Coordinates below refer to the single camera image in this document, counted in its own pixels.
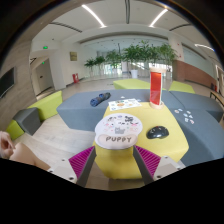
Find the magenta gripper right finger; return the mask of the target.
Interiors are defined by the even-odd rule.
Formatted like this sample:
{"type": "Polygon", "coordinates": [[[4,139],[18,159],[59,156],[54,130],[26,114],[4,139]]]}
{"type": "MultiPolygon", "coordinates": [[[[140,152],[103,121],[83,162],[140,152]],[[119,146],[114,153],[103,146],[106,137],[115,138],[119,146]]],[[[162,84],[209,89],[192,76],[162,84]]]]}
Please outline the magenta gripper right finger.
{"type": "Polygon", "coordinates": [[[169,156],[160,157],[137,145],[133,146],[133,157],[135,158],[145,185],[184,168],[183,164],[178,164],[169,156]]]}

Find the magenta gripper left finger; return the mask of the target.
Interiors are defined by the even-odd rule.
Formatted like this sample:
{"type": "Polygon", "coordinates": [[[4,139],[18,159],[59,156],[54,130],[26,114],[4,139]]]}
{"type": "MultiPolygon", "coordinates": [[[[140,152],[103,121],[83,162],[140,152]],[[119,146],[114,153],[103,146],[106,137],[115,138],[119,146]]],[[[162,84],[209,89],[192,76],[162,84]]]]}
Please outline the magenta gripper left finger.
{"type": "Polygon", "coordinates": [[[49,169],[49,172],[78,186],[85,187],[95,157],[95,147],[91,146],[69,159],[61,159],[49,169]]]}

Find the person's bare hand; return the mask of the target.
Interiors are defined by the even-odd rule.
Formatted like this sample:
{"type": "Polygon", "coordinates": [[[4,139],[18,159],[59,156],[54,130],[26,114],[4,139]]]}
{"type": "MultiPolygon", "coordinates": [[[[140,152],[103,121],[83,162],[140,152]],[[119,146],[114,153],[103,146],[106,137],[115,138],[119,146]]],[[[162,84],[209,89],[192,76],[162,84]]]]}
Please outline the person's bare hand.
{"type": "Polygon", "coordinates": [[[7,132],[0,131],[0,157],[9,159],[13,154],[15,146],[7,132]]]}

